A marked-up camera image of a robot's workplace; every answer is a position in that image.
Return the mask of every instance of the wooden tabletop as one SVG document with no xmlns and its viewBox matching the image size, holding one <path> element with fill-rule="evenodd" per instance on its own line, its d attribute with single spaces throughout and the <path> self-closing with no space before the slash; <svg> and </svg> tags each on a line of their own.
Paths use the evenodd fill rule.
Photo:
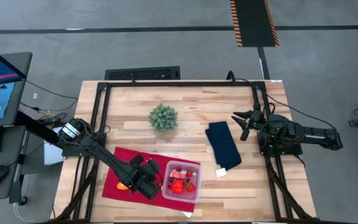
<svg viewBox="0 0 358 224">
<path fill-rule="evenodd" d="M 97 81 L 82 84 L 76 117 L 90 122 Z M 266 81 L 267 93 L 287 103 L 281 82 Z M 98 119 L 104 95 L 101 97 Z M 159 103 L 178 111 L 178 127 L 171 133 L 157 134 L 149 124 L 148 115 Z M 110 95 L 106 124 L 111 127 L 106 148 L 114 153 L 116 146 L 163 156 L 188 159 L 201 163 L 203 180 L 201 197 L 193 216 L 187 218 L 180 211 L 141 203 L 103 198 L 104 180 L 108 166 L 99 165 L 92 222 L 206 222 L 206 221 L 273 221 L 273 207 L 264 158 L 259 154 L 256 131 L 246 142 L 240 141 L 241 128 L 231 119 L 234 111 L 252 109 L 252 91 L 243 87 L 119 87 Z M 287 107 L 276 104 L 276 114 L 291 119 Z M 208 123 L 227 121 L 241 155 L 242 163 L 217 178 L 214 152 L 205 135 Z M 55 198 L 55 211 L 60 214 L 70 202 L 77 158 L 66 159 Z M 282 156 L 289 191 L 304 210 L 315 216 L 313 201 L 303 164 L 294 156 Z M 279 190 L 282 216 L 282 195 Z M 80 217 L 85 215 L 85 193 Z"/>
</svg>

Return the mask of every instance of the concrete floor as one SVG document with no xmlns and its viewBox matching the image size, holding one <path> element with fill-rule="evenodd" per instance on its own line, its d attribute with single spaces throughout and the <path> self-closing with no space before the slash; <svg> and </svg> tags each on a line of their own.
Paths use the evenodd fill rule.
<svg viewBox="0 0 358 224">
<path fill-rule="evenodd" d="M 270 0 L 276 26 L 358 25 L 358 1 Z M 152 26 L 230 26 L 228 1 L 218 0 L 0 0 L 0 29 L 62 29 Z M 289 104 L 329 121 L 344 149 L 303 146 L 317 214 L 324 220 L 358 223 L 358 128 L 347 120 L 358 108 L 358 30 L 278 31 L 279 48 L 265 49 L 271 79 L 283 80 Z M 260 79 L 255 48 L 238 48 L 233 32 L 120 34 L 0 34 L 0 54 L 34 54 L 29 80 L 77 96 L 83 80 L 101 80 L 108 68 L 179 65 L 182 79 Z M 38 93 L 36 100 L 32 94 Z M 70 103 L 26 85 L 23 102 L 60 109 Z M 38 114 L 24 109 L 37 117 Z M 73 115 L 75 109 L 67 112 Z M 293 112 L 304 125 L 323 124 Z M 44 222 L 59 179 L 59 166 L 29 176 L 24 217 Z M 0 223 L 22 223 L 0 200 Z"/>
</svg>

